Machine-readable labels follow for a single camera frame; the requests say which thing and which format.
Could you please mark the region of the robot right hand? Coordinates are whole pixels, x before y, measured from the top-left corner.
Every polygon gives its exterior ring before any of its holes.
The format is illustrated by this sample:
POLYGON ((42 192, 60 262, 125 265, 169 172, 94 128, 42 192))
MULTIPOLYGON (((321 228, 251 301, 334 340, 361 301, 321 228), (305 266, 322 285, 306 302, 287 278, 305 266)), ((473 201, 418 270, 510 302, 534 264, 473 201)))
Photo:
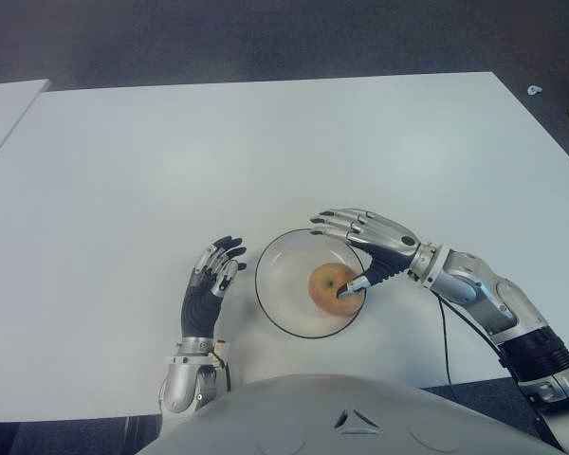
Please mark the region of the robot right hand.
POLYGON ((421 245, 406 227, 365 209, 327 209, 310 222, 312 235, 335 238, 371 258, 364 272, 339 287, 338 299, 357 294, 409 269, 421 245))

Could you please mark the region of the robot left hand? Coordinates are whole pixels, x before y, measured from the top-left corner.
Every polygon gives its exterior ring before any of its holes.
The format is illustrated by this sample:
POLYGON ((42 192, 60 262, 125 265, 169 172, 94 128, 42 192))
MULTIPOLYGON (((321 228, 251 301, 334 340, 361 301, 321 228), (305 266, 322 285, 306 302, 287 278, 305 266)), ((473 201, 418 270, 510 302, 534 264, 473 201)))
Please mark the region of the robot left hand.
POLYGON ((237 274, 247 268, 238 260, 247 251, 242 243, 242 238, 220 238, 195 262, 181 307, 183 338, 213 338, 225 294, 237 274))

